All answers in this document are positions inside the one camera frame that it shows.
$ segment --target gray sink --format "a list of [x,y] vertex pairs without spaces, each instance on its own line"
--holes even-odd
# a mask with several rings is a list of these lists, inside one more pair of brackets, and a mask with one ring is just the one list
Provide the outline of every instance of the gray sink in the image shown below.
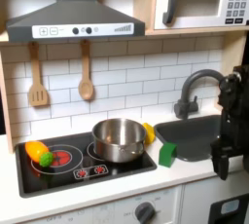
[[177,158],[196,162],[210,158],[210,143],[220,133],[221,116],[189,119],[155,126],[156,136],[164,142],[177,144]]

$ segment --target stovetop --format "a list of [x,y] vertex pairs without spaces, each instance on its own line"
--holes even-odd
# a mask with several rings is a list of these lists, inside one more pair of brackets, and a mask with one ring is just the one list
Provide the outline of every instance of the stovetop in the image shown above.
[[42,168],[30,160],[24,143],[17,146],[19,194],[24,198],[157,168],[146,152],[135,161],[125,164],[100,159],[94,152],[91,132],[46,139],[43,142],[53,152],[53,164],[48,168]]

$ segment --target wall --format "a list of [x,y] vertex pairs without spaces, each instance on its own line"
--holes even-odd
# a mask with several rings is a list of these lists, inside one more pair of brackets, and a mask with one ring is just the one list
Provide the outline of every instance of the wall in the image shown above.
[[[43,85],[50,105],[31,107],[27,93],[32,85],[26,44],[1,44],[13,137],[17,141],[57,134],[90,131],[99,121],[125,117],[134,120],[171,114],[186,78],[210,68],[221,69],[224,37],[171,36],[110,38],[90,45],[92,101],[78,93],[82,78],[79,42],[40,43]],[[217,83],[202,79],[194,84],[200,108],[214,103]]]

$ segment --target green sponge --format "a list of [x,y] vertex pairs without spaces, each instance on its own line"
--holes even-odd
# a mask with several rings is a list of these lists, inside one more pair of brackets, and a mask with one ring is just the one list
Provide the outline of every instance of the green sponge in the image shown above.
[[176,144],[166,142],[160,149],[160,165],[170,168],[176,158]]

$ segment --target cabinet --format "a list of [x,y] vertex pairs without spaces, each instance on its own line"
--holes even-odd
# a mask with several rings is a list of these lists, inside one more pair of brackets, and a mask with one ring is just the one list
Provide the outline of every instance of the cabinet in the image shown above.
[[[176,186],[25,223],[139,224],[136,216],[137,209],[139,206],[149,203],[155,212],[153,220],[150,222],[151,224],[178,224],[181,192],[182,186]],[[144,208],[139,216],[146,215],[147,210],[149,209]]]
[[[207,224],[212,204],[249,193],[249,175],[232,173],[226,181],[218,177],[188,183],[184,186],[179,224]],[[249,211],[244,223],[249,223]]]

